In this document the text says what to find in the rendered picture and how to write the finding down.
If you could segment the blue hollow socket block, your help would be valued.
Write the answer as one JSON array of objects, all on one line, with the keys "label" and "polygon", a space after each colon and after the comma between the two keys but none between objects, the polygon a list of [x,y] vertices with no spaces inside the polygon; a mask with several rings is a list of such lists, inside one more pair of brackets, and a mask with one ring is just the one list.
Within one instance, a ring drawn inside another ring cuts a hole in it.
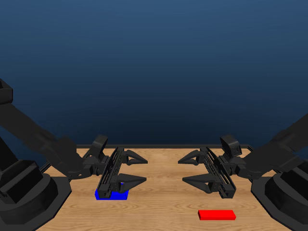
[{"label": "blue hollow socket block", "polygon": [[99,196],[98,190],[96,189],[94,195],[95,195],[96,200],[127,200],[128,193],[129,193],[129,190],[126,190],[123,193],[110,191],[110,193],[107,195]]}]

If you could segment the thin red peg bar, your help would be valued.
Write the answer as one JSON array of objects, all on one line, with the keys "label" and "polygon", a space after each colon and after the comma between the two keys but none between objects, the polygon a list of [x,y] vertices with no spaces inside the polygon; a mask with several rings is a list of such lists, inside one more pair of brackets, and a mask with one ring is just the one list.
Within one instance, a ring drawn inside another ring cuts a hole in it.
[{"label": "thin red peg bar", "polygon": [[198,210],[200,220],[235,220],[232,210]]}]

